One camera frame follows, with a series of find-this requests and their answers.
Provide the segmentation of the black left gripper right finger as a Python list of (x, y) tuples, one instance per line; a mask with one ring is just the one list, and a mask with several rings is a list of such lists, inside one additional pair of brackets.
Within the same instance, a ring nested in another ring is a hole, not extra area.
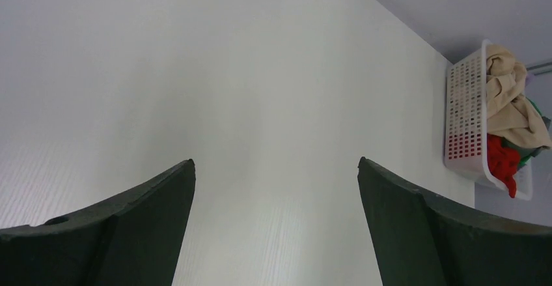
[(361, 200), (384, 285), (550, 285), (551, 228), (457, 203), (361, 158)]

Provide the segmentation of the beige t shirt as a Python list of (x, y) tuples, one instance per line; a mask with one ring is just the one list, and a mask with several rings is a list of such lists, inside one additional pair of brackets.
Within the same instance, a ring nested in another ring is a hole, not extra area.
[(538, 129), (538, 126), (544, 125), (541, 116), (524, 95), (526, 77), (525, 65), (508, 49), (498, 44), (486, 46), (486, 107), (489, 134), (499, 136), (489, 129), (488, 119), (496, 113), (512, 110), (526, 116), (528, 125), (525, 128), (530, 129), (532, 137), (543, 131)]

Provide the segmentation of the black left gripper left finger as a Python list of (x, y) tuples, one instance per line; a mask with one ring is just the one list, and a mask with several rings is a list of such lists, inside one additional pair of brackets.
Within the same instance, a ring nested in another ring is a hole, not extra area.
[(37, 226), (1, 230), (2, 285), (171, 285), (195, 193), (185, 160)]

